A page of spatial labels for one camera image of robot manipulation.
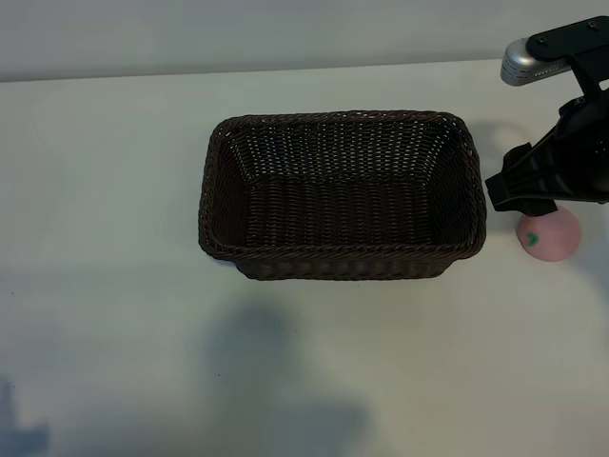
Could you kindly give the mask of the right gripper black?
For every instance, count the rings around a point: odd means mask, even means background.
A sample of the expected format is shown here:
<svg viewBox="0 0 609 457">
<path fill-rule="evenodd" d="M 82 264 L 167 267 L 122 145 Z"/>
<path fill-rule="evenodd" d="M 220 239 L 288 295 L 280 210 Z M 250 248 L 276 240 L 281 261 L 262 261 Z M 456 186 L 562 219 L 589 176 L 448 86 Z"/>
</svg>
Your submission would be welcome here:
<svg viewBox="0 0 609 457">
<path fill-rule="evenodd" d="M 502 172 L 485 180 L 495 211 L 537 217 L 558 201 L 608 202 L 608 94 L 574 99 L 537 144 L 503 156 Z"/>
</svg>

